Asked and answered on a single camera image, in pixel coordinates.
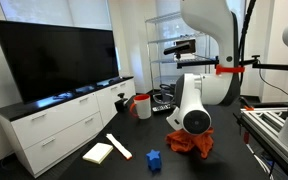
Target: blue block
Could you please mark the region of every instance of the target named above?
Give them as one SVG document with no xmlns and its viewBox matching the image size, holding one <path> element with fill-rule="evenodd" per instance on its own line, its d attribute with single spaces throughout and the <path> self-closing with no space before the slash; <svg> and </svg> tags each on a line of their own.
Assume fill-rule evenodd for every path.
<svg viewBox="0 0 288 180">
<path fill-rule="evenodd" d="M 146 154 L 146 160 L 147 160 L 148 168 L 150 168 L 151 171 L 161 169 L 162 160 L 161 160 L 160 151 L 154 151 L 152 149 L 151 152 Z"/>
</svg>

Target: red clamp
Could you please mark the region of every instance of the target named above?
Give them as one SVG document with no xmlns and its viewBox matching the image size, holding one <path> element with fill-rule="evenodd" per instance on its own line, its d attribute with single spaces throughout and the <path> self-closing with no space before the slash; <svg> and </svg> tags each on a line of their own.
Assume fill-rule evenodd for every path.
<svg viewBox="0 0 288 180">
<path fill-rule="evenodd" d="M 248 144 L 250 142 L 250 133 L 248 131 L 244 132 L 244 143 Z"/>
<path fill-rule="evenodd" d="M 216 65 L 216 75 L 219 75 L 223 72 L 226 73 L 242 73 L 245 71 L 245 67 L 234 67 L 234 68 L 226 68 L 221 66 L 220 64 Z"/>
<path fill-rule="evenodd" d="M 246 111 L 254 111 L 254 107 L 248 107 L 248 106 L 244 106 L 244 109 L 246 110 Z"/>
</svg>

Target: white stick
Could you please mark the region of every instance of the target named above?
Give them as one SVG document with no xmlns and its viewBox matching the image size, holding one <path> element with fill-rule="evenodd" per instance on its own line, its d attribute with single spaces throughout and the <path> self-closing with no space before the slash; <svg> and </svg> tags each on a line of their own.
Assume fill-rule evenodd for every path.
<svg viewBox="0 0 288 180">
<path fill-rule="evenodd" d="M 106 137 L 125 156 L 127 160 L 132 158 L 132 154 L 127 149 L 125 149 L 125 147 L 120 142 L 118 142 L 112 134 L 106 134 Z"/>
</svg>

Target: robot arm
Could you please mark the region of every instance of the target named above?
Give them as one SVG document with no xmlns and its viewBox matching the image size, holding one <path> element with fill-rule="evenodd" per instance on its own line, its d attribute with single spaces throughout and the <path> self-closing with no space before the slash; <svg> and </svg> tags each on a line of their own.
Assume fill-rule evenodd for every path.
<svg viewBox="0 0 288 180">
<path fill-rule="evenodd" d="M 237 22 L 226 0 L 183 0 L 181 15 L 188 26 L 209 34 L 217 41 L 221 66 L 238 66 Z M 229 105 L 239 94 L 238 74 L 184 74 L 176 82 L 176 108 L 167 121 L 175 130 L 183 128 L 191 134 L 201 134 L 211 125 L 211 118 L 202 102 Z"/>
</svg>

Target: black table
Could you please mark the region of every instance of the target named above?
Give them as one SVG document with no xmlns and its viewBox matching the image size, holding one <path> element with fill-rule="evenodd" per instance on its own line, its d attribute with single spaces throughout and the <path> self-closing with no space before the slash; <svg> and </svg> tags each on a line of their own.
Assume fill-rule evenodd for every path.
<svg viewBox="0 0 288 180">
<path fill-rule="evenodd" d="M 125 179 L 125 180 L 190 180 L 190 179 L 269 179 L 239 136 L 239 127 L 233 112 L 239 104 L 230 107 L 206 107 L 212 116 L 214 147 L 207 159 L 200 157 L 198 149 L 189 153 L 173 152 L 165 142 L 174 130 L 165 118 L 170 113 L 155 115 L 146 120 L 133 118 L 128 112 L 118 113 L 96 138 L 90 141 L 80 156 L 60 179 Z M 133 155 L 127 161 L 114 150 L 98 165 L 82 159 L 97 142 L 111 144 L 105 137 L 112 133 Z M 161 152 L 162 169 L 151 172 L 146 154 L 151 149 Z"/>
</svg>

